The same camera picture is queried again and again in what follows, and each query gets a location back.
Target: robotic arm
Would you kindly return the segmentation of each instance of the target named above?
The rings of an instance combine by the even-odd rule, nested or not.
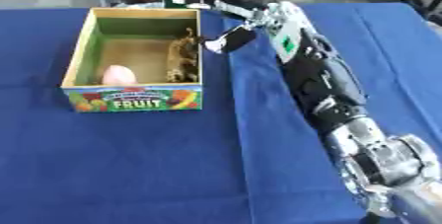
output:
[[[385,135],[366,111],[366,96],[332,44],[290,2],[187,0],[245,22],[204,45],[229,52],[265,29],[282,75],[304,118],[315,128],[347,189],[370,214],[404,223],[442,223],[438,158],[414,135]]]

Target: blue fabric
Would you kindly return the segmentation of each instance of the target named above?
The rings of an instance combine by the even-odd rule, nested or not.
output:
[[[417,134],[441,153],[439,37],[399,4],[305,10],[353,67],[383,128]],[[230,57],[204,51],[203,111],[74,113],[57,85],[86,13],[0,11],[0,223],[350,224],[363,216],[263,34]],[[206,37],[235,24],[202,15]]]

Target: brown toy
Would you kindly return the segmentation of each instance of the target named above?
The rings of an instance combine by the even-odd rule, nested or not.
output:
[[[167,81],[170,83],[198,81],[196,38],[191,28],[186,30],[186,37],[174,40],[169,46]]]

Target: pink ball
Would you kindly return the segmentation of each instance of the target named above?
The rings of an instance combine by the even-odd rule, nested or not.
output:
[[[110,86],[125,86],[137,84],[135,74],[127,67],[111,65],[103,75],[103,84]]]

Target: silver metal component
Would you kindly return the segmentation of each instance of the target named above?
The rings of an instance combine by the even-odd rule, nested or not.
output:
[[[323,101],[319,108],[330,108],[332,100]],[[437,156],[425,142],[413,135],[387,137],[369,117],[356,118],[335,129],[325,144],[355,200],[382,217],[397,216],[391,202],[396,188],[414,188],[441,177]],[[356,161],[360,154],[369,158],[375,174],[370,174],[373,168],[365,167],[369,164]],[[372,184],[371,176],[381,176],[382,184]],[[442,186],[434,194],[442,195]]]
[[[327,144],[337,146],[336,156],[346,157],[356,155],[360,148],[385,139],[386,136],[373,119],[359,117],[332,131],[327,137]]]
[[[410,134],[400,137],[400,140],[406,143],[414,154],[419,157],[423,165],[420,173],[422,179],[441,180],[441,167],[437,155],[426,142]]]
[[[368,146],[367,155],[379,167],[389,187],[402,185],[419,174],[421,163],[399,138],[392,137]]]

